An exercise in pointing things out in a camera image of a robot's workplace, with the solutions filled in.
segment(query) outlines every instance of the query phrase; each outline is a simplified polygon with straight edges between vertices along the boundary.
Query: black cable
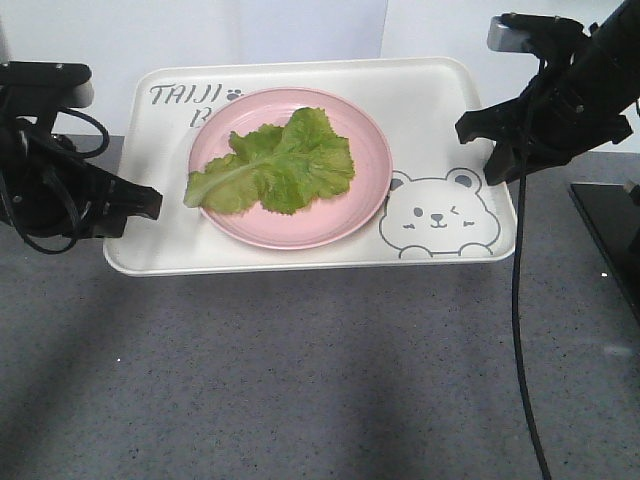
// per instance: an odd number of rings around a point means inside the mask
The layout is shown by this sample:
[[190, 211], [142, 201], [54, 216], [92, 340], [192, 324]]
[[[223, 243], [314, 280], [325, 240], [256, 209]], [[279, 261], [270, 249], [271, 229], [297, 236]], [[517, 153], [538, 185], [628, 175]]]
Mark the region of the black cable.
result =
[[87, 158], [97, 157], [101, 153], [104, 153], [105, 150], [109, 147], [109, 140], [110, 140], [109, 132], [107, 131], [105, 126], [102, 125], [100, 122], [98, 122], [95, 118], [87, 115], [86, 113], [78, 112], [76, 110], [72, 110], [67, 107], [60, 107], [58, 111], [60, 113], [64, 113], [65, 115], [69, 115], [69, 116], [84, 120], [90, 125], [93, 125], [94, 127], [96, 127], [96, 129], [102, 135], [102, 142], [100, 143], [98, 148], [94, 150], [90, 150], [88, 152], [77, 152], [75, 150], [70, 150], [68, 148], [62, 147], [48, 133], [45, 135], [42, 132], [39, 132], [35, 128], [24, 130], [29, 140], [34, 141], [35, 143], [40, 145], [42, 148], [45, 148], [46, 150], [49, 150], [52, 153], [57, 153], [59, 155], [67, 157], [68, 159], [74, 159], [74, 160], [84, 160]]
[[[67, 115], [80, 118], [81, 120], [85, 120], [86, 122], [95, 126], [98, 129], [98, 131], [102, 134], [102, 143], [100, 144], [100, 146], [88, 152], [76, 152], [74, 150], [70, 150], [62, 147], [52, 137], [48, 135], [46, 137], [42, 137], [37, 133], [34, 134], [33, 131], [30, 131], [30, 129], [21, 129], [20, 132], [22, 132], [25, 135], [25, 138], [27, 141], [33, 141], [38, 145], [40, 145], [45, 150], [51, 153], [63, 155], [66, 159], [70, 159], [71, 161], [74, 161], [74, 162], [82, 161], [86, 158], [91, 158], [91, 157], [100, 155], [108, 148], [109, 132], [100, 122], [98, 122], [96, 119], [94, 119], [93, 117], [90, 117], [85, 113], [77, 112], [75, 110], [71, 110], [70, 108], [61, 107], [59, 111]], [[25, 160], [27, 160], [28, 151], [29, 151], [29, 147], [28, 145], [26, 145], [25, 152], [24, 152]], [[78, 207], [76, 206], [73, 198], [71, 197], [69, 190], [67, 189], [65, 184], [60, 180], [53, 166], [47, 164], [44, 166], [44, 168], [41, 168], [41, 176], [42, 176], [43, 183], [47, 185], [56, 194], [58, 199], [62, 202], [62, 205], [67, 211], [67, 214], [69, 215], [69, 220], [71, 221], [72, 233], [69, 241], [64, 247], [59, 249], [50, 249], [38, 244], [37, 242], [33, 241], [29, 237], [29, 234], [24, 229], [24, 227], [22, 226], [22, 224], [20, 223], [20, 221], [18, 220], [15, 214], [15, 211], [13, 209], [13, 202], [9, 195], [9, 189], [7, 188], [7, 183], [1, 168], [0, 168], [0, 204], [2, 204], [2, 206], [4, 207], [4, 210], [7, 214], [7, 218], [9, 219], [9, 222], [11, 223], [13, 228], [15, 228], [20, 238], [22, 238], [22, 240], [27, 245], [29, 245], [31, 248], [33, 248], [34, 250], [40, 253], [45, 253], [48, 255], [64, 253], [70, 250], [72, 247], [74, 247], [80, 238], [80, 222], [81, 222], [80, 213], [78, 212]]]
[[[544, 69], [544, 61], [540, 61], [538, 74]], [[542, 473], [544, 480], [551, 480], [551, 473], [547, 460], [544, 456], [544, 450], [542, 448], [542, 442], [538, 435], [538, 429], [536, 427], [535, 418], [533, 416], [533, 409], [531, 407], [531, 399], [529, 397], [529, 389], [527, 387], [527, 377], [524, 368], [524, 358], [522, 354], [522, 339], [520, 336], [520, 276], [521, 276], [521, 261], [522, 261], [522, 249], [524, 240], [524, 218], [525, 218], [525, 203], [526, 203], [526, 191], [527, 191], [527, 159], [529, 157], [528, 143], [531, 135], [531, 123], [533, 117], [533, 105], [538, 89], [534, 87], [529, 98], [529, 108], [525, 118], [524, 130], [523, 130], [523, 152], [519, 155], [517, 151], [514, 151], [518, 159], [520, 160], [520, 184], [518, 187], [518, 213], [517, 213], [517, 227], [516, 227], [516, 245], [513, 257], [513, 272], [511, 277], [511, 328], [513, 333], [513, 347], [516, 360], [516, 371], [518, 376], [518, 384], [520, 387], [520, 397], [522, 399], [522, 407], [524, 409], [525, 419], [527, 421], [527, 427], [529, 428], [529, 435], [531, 437], [531, 443], [535, 450], [536, 458], [538, 460], [538, 466]]]

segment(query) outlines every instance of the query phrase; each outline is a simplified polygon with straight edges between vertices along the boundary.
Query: tray rim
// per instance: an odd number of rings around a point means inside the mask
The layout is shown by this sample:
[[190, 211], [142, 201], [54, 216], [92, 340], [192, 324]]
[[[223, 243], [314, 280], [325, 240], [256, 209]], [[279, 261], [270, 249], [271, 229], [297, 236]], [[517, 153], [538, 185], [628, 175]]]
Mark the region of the tray rim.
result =
[[[480, 96], [471, 76], [469, 69], [460, 61], [447, 57], [447, 56], [407, 56], [407, 57], [392, 57], [392, 58], [362, 58], [362, 59], [344, 59], [344, 60], [319, 60], [319, 61], [302, 61], [302, 62], [274, 62], [274, 63], [256, 63], [256, 64], [221, 64], [221, 65], [196, 65], [189, 67], [166, 67], [153, 70], [144, 75], [136, 86], [134, 100], [131, 104], [131, 120], [127, 135], [123, 142], [122, 157], [124, 158], [129, 142], [128, 138], [132, 138], [132, 129], [134, 128], [134, 113], [138, 108], [138, 102], [140, 99], [140, 92], [143, 86], [151, 81], [154, 81], [158, 76], [175, 76], [175, 77], [190, 77], [194, 75], [208, 74], [209, 72], [216, 72], [222, 74], [238, 73], [239, 75], [248, 75], [252, 73], [260, 72], [265, 69], [277, 69], [281, 72], [290, 70], [298, 72], [300, 69], [331, 69], [342, 68], [350, 70], [352, 68], [367, 68], [367, 67], [409, 67], [409, 66], [428, 66], [428, 64], [440, 63], [450, 69], [452, 69], [459, 77], [460, 81], [464, 84], [465, 88], [462, 89], [461, 94], [467, 108], [480, 109], [482, 108], [480, 102]], [[506, 206], [508, 211], [504, 212], [504, 215], [508, 215], [508, 219], [515, 227], [516, 213], [513, 205], [508, 186], [506, 183], [492, 187], [494, 191], [499, 195], [504, 195], [506, 198]], [[105, 239], [103, 242], [103, 253], [107, 262], [116, 270], [129, 276], [142, 277], [142, 276], [170, 276], [170, 275], [199, 275], [199, 274], [215, 274], [215, 273], [241, 273], [241, 272], [259, 272], [259, 271], [287, 271], [287, 270], [313, 270], [313, 269], [334, 269], [334, 268], [362, 268], [362, 267], [388, 267], [388, 266], [427, 266], [427, 265], [451, 265], [451, 264], [466, 264], [466, 263], [495, 263], [504, 260], [511, 256], [515, 251], [515, 242], [511, 241], [508, 248], [504, 250], [500, 255], [492, 255], [487, 257], [447, 257], [442, 260], [433, 262], [428, 260], [410, 260], [410, 259], [389, 259], [389, 260], [344, 260], [344, 261], [325, 261], [325, 262], [296, 262], [296, 263], [279, 263], [270, 262], [257, 265], [233, 265], [233, 266], [220, 266], [220, 267], [196, 267], [196, 268], [155, 268], [155, 269], [137, 269], [123, 265], [121, 262], [116, 261], [116, 258], [111, 254], [110, 243], [114, 239]]]

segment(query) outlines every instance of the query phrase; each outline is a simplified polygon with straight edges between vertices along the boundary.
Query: pink plate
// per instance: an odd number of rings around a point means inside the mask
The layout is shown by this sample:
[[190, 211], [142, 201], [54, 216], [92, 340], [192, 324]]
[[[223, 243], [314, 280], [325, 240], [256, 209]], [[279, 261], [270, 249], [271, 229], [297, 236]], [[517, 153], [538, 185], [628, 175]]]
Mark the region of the pink plate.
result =
[[384, 135], [355, 105], [319, 90], [274, 88], [233, 100], [202, 127], [191, 149], [189, 171], [203, 170], [213, 158], [231, 152], [228, 142], [232, 131], [246, 135], [264, 123], [284, 125], [302, 107], [323, 108], [335, 132], [349, 139], [355, 169], [350, 190], [332, 199], [315, 200], [294, 215], [268, 212], [259, 202], [234, 215], [201, 209], [232, 237], [266, 248], [317, 247], [354, 232], [382, 205], [393, 170]]

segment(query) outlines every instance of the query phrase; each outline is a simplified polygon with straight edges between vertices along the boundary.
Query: white wall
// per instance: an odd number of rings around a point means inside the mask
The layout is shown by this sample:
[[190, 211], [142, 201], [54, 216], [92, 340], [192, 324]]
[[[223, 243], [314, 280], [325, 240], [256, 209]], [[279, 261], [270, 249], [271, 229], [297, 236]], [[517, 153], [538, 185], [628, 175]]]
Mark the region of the white wall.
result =
[[[530, 55], [486, 47], [492, 16], [516, 11], [602, 22], [618, 0], [0, 0], [0, 58], [82, 62], [93, 70], [87, 113], [124, 134], [140, 78], [172, 66], [407, 56], [465, 64], [484, 105], [516, 96]], [[640, 151], [638, 134], [604, 150]], [[92, 133], [76, 120], [57, 130]]]
[[[0, 57], [86, 63], [95, 98], [84, 111], [122, 135], [138, 80], [159, 68], [378, 57], [386, 3], [0, 0]], [[56, 130], [94, 132], [66, 118]]]
[[[536, 73], [533, 55], [498, 53], [487, 48], [491, 17], [506, 12], [559, 15], [588, 27], [602, 23], [622, 0], [389, 0], [383, 57], [447, 56], [470, 70], [483, 105], [517, 96]], [[640, 120], [629, 109], [636, 134], [604, 151], [640, 152]]]

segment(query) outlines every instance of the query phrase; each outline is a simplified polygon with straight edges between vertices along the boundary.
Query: black stand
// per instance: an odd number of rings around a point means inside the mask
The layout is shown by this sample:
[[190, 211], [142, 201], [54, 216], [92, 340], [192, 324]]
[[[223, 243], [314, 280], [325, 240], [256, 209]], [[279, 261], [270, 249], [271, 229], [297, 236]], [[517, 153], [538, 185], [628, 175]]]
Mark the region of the black stand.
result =
[[571, 184], [572, 197], [640, 321], [640, 207], [622, 185]]

